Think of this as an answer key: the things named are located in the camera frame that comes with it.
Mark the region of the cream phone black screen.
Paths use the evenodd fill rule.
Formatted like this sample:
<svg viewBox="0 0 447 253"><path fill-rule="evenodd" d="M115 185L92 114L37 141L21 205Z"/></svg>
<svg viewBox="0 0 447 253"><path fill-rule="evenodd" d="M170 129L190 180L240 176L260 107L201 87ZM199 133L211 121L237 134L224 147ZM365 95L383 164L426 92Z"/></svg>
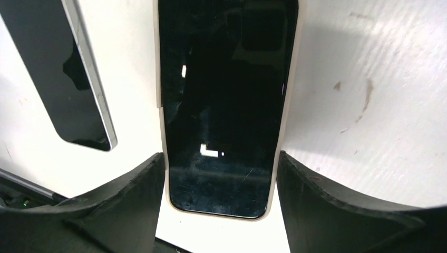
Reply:
<svg viewBox="0 0 447 253"><path fill-rule="evenodd" d="M159 1L167 195L176 209L267 212L298 1Z"/></svg>

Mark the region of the lavender phone black screen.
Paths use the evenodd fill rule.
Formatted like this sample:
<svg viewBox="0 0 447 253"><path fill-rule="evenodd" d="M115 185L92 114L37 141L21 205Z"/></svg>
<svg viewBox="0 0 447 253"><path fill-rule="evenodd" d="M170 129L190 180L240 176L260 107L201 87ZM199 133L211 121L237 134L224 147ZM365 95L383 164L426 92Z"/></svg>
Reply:
<svg viewBox="0 0 447 253"><path fill-rule="evenodd" d="M76 1L1 1L1 17L57 135L102 151L117 145Z"/></svg>

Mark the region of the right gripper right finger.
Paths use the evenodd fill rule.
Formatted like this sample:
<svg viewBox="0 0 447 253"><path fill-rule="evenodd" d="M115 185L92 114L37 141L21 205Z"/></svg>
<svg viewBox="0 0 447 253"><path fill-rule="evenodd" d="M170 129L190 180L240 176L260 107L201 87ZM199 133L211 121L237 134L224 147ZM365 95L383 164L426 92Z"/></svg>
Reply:
<svg viewBox="0 0 447 253"><path fill-rule="evenodd" d="M446 252L446 207L418 208L337 183L282 151L277 189L291 252Z"/></svg>

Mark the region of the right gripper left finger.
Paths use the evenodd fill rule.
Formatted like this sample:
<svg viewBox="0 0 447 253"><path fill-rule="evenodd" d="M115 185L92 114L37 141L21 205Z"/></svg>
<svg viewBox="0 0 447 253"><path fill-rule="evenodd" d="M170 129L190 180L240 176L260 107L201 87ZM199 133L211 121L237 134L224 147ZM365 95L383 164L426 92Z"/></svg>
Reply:
<svg viewBox="0 0 447 253"><path fill-rule="evenodd" d="M128 173L50 206L1 209L1 252L151 252L165 166L155 153Z"/></svg>

